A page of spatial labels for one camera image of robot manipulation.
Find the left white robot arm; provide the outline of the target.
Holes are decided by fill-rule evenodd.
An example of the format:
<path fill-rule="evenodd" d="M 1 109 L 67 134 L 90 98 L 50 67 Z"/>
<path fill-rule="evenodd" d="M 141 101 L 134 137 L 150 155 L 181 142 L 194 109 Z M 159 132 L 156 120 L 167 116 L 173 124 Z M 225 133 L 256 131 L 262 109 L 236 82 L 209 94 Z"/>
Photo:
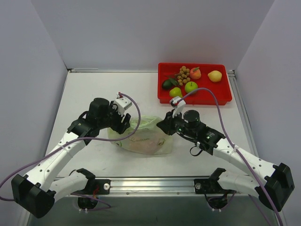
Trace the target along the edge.
<path fill-rule="evenodd" d="M 110 128 L 119 134 L 124 133 L 130 126 L 131 118 L 125 111 L 132 103 L 124 95 L 118 95 L 113 101 L 95 98 L 89 109 L 71 123 L 59 143 L 43 160 L 25 175 L 13 177 L 14 201 L 36 218 L 41 218 L 61 198 L 74 192 L 93 192 L 96 189 L 95 175 L 84 168 L 60 180 L 56 180 L 56 177 L 101 130 Z"/>

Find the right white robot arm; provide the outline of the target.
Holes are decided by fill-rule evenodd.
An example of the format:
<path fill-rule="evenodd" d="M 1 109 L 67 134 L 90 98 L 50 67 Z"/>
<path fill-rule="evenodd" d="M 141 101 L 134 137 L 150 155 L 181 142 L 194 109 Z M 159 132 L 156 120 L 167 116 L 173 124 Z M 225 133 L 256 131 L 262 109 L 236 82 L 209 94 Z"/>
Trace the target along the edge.
<path fill-rule="evenodd" d="M 231 146 L 224 134 L 202 123 L 195 110 L 177 116 L 173 113 L 167 112 L 164 120 L 157 123 L 165 134 L 178 134 L 201 152 L 221 158 L 246 173 L 246 176 L 239 176 L 222 168 L 216 169 L 208 181 L 211 191 L 218 193 L 223 189 L 249 193 L 269 209 L 282 210 L 295 188 L 291 169 L 286 164 L 276 165 L 241 147 Z"/>

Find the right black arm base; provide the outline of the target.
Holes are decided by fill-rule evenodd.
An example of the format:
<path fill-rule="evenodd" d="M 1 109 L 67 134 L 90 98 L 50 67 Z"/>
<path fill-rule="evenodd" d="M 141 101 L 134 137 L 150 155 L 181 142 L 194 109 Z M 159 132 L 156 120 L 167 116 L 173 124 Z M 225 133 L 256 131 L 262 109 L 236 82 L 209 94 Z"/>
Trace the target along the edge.
<path fill-rule="evenodd" d="M 218 182 L 224 172 L 225 169 L 217 168 L 208 178 L 194 179 L 195 194 L 203 194 L 212 211 L 224 210 L 236 194 L 236 191 L 223 189 L 219 185 Z"/>

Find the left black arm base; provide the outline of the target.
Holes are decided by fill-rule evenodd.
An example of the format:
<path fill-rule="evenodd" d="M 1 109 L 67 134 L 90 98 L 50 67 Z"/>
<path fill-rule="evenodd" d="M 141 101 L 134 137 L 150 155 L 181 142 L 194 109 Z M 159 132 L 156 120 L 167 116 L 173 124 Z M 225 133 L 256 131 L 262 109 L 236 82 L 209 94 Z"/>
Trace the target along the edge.
<path fill-rule="evenodd" d="M 87 179 L 87 184 L 84 188 L 76 192 L 80 194 L 77 201 L 78 207 L 87 212 L 109 209 L 111 206 L 105 202 L 102 202 L 105 207 L 97 208 L 96 206 L 100 203 L 98 195 L 110 193 L 111 181 L 109 179 L 96 179 L 93 173 L 83 168 L 76 170 L 76 172 L 84 175 Z"/>

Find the pale green plastic bag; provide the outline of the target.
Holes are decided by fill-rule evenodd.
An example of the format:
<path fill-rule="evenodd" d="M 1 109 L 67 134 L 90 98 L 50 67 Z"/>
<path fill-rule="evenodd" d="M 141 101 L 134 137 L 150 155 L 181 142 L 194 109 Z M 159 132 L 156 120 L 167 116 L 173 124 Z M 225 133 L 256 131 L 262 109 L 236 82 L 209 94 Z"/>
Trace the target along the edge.
<path fill-rule="evenodd" d="M 165 134 L 157 123 L 162 121 L 157 116 L 142 116 L 137 131 L 127 139 L 117 141 L 117 138 L 131 134 L 137 126 L 138 118 L 131 118 L 130 127 L 123 134 L 107 129 L 108 139 L 115 146 L 127 151 L 146 155 L 169 154 L 172 152 L 173 138 Z"/>

